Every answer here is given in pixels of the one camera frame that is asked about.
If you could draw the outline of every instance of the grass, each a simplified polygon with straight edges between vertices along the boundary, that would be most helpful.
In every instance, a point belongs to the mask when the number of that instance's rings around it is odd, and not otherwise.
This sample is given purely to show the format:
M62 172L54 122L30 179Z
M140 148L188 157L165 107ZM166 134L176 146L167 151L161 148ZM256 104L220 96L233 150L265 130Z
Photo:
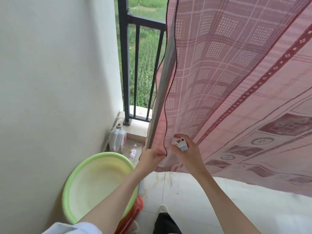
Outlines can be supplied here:
M120 34L118 5L115 1L115 19L117 31L117 43L119 54L120 79L122 82ZM134 15L148 17L151 19L165 20L167 0L129 0L130 12ZM148 107L152 79L154 74L156 53L159 41L159 30L146 27L140 28L140 43L138 55L138 81L137 81L137 106ZM164 34L159 63L161 62L166 48L166 34ZM129 85L130 105L134 105L134 75L135 75L135 25L129 25ZM153 91L153 99L156 95L156 87Z

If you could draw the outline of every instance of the white wall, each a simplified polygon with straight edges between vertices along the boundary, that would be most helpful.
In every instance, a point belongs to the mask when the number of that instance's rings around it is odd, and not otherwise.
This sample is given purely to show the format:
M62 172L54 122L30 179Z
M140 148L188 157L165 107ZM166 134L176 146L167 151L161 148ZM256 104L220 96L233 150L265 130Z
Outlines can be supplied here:
M0 233L62 219L122 107L114 0L0 0Z

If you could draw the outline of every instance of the white clothespin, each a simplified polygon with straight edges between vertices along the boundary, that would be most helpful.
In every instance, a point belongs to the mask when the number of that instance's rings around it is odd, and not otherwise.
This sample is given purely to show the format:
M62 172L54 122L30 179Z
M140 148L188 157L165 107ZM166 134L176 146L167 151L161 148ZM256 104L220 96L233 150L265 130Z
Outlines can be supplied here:
M186 144L184 137L181 137L177 142L175 142L175 145L183 152L188 150L188 145Z

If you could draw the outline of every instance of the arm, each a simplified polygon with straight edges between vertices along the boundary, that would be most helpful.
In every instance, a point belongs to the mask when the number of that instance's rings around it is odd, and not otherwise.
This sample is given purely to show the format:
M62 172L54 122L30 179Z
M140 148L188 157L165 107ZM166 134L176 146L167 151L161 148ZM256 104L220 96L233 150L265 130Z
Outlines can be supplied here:
M186 152L182 152L175 145L171 145L171 150L180 157L187 170L204 190L216 213L224 234L261 234L252 222L249 221L223 192L207 171L201 159L198 146L187 135L177 134L174 135L174 137L185 138L189 148Z
M113 234L122 218L127 204L140 181L151 173L165 158L157 149L148 149L142 153L135 169L104 200L89 211L79 222L89 222L105 234Z

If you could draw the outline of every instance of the foot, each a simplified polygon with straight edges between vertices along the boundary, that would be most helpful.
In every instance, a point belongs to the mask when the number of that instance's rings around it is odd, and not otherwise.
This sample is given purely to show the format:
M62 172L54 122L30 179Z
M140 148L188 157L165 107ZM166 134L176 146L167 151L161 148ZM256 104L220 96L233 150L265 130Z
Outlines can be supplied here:
M138 227L138 223L136 221L133 221L131 224L131 227L129 228L129 231L127 234L140 234L140 229Z
M158 210L158 213L168 213L168 208L166 205L161 204Z

